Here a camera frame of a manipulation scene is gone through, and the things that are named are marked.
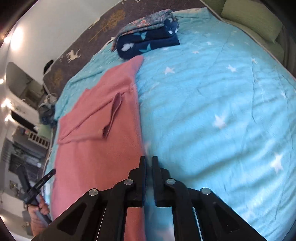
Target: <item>light blue star-patterned blanket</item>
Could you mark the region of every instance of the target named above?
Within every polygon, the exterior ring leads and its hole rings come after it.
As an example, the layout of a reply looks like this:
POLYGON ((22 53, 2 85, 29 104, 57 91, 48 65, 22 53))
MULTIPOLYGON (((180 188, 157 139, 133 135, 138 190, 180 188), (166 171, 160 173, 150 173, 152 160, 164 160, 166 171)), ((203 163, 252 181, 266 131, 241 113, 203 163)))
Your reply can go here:
MULTIPOLYGON (((268 241, 281 240, 296 219, 296 82, 206 8, 175 16, 180 45, 144 53, 136 76, 147 156, 187 187, 212 189, 268 241)), ((110 45, 94 55, 67 83, 56 118, 122 62, 110 45)), ((171 210, 155 207, 151 179, 145 217, 148 241, 173 240, 171 210)))

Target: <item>bed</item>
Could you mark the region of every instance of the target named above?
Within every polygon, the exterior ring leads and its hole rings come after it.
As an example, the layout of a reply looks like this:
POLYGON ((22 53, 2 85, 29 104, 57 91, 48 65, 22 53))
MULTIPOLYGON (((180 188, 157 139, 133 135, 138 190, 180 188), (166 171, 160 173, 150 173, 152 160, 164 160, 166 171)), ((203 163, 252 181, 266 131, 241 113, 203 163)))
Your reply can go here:
MULTIPOLYGON (((146 155, 158 156, 187 187, 212 189, 268 241, 282 240, 296 220, 296 82, 242 30, 207 8, 174 15, 180 45, 144 53, 136 76, 146 155)), ((68 81, 56 119, 123 62, 110 47, 68 81)), ((54 143, 47 170, 57 148, 54 143)), ((151 179, 146 193, 147 240, 173 240, 171 211, 156 209, 151 179)))

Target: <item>folded navy blue blanket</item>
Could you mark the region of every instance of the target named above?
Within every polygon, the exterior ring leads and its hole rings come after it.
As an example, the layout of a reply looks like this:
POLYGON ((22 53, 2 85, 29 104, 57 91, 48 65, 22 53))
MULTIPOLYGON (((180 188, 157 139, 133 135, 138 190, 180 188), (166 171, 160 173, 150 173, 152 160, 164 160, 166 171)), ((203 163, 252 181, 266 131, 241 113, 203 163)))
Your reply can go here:
POLYGON ((177 21, 168 18, 161 28, 120 36, 116 45, 118 55, 131 59, 153 49, 179 45, 178 27, 177 21))

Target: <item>human hand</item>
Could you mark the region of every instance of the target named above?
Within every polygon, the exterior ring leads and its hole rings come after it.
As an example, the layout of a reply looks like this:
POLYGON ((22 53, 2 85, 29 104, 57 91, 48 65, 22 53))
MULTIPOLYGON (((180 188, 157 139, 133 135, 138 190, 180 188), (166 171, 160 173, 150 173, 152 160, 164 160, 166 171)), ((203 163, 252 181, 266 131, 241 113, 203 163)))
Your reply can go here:
POLYGON ((30 205, 28 207, 28 212, 31 217, 31 228, 34 236, 38 235, 45 228, 44 223, 36 215, 35 213, 36 211, 40 211, 40 213, 43 215, 49 214, 48 205, 45 203, 45 200, 41 195, 40 195, 39 207, 33 206, 33 205, 30 205))

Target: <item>pink blanket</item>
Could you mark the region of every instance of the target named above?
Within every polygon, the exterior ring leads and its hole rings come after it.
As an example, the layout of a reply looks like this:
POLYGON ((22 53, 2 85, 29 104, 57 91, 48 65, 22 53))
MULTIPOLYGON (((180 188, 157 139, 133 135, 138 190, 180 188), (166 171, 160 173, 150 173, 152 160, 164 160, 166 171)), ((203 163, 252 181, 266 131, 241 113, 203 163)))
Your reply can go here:
MULTIPOLYGON (((60 119, 54 218, 89 189, 112 188, 138 167, 143 150, 134 80, 142 62, 143 57, 136 56, 108 70, 60 119)), ((128 209, 125 241, 145 240, 143 217, 143 209, 128 209)))

